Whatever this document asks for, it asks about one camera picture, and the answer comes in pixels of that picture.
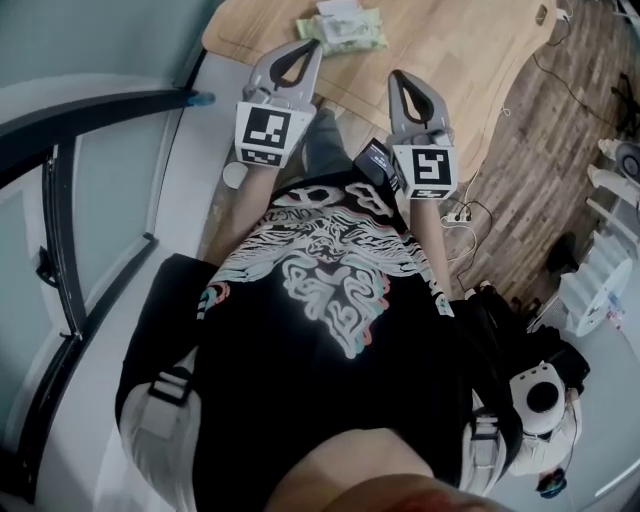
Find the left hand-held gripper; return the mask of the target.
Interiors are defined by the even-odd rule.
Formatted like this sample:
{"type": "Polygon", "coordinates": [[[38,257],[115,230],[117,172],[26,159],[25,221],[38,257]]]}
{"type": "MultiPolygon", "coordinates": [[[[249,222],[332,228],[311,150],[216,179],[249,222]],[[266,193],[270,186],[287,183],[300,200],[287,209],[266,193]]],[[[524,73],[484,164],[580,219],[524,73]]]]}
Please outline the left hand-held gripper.
{"type": "Polygon", "coordinates": [[[286,166],[316,115],[312,97],[322,56],[319,40],[301,40],[259,59],[236,106],[238,161],[286,166]]]}

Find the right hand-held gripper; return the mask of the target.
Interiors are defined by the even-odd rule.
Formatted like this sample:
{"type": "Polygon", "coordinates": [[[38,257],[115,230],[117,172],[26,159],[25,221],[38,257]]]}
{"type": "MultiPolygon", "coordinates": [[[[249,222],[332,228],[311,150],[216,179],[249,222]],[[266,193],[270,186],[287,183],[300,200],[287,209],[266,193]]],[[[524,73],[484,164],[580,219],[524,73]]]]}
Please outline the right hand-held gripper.
{"type": "Polygon", "coordinates": [[[449,198],[458,186],[458,166],[444,99],[416,75],[398,69],[389,76],[388,93],[393,134],[408,133],[414,125],[427,130],[389,138],[400,189],[411,201],[449,198]]]}

